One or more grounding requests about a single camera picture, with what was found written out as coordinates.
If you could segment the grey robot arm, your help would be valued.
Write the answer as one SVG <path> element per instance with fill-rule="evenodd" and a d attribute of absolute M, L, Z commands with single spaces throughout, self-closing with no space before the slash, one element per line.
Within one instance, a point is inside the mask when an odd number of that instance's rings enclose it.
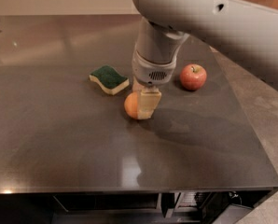
<path fill-rule="evenodd" d="M 278 91 L 278 9 L 244 0 L 132 1 L 142 15 L 132 56 L 138 119 L 152 116 L 190 35 Z"/>

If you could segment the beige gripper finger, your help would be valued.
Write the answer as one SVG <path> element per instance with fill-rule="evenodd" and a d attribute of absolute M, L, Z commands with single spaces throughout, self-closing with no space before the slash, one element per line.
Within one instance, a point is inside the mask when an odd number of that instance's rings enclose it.
<path fill-rule="evenodd" d="M 133 82 L 132 82 L 132 90 L 133 91 L 142 91 L 145 88 L 144 85 L 142 85 L 141 83 L 138 82 L 138 80 L 136 79 L 136 77 L 133 78 Z"/>
<path fill-rule="evenodd" d="M 160 102 L 160 90 L 158 88 L 143 88 L 137 94 L 137 118 L 150 119 Z"/>

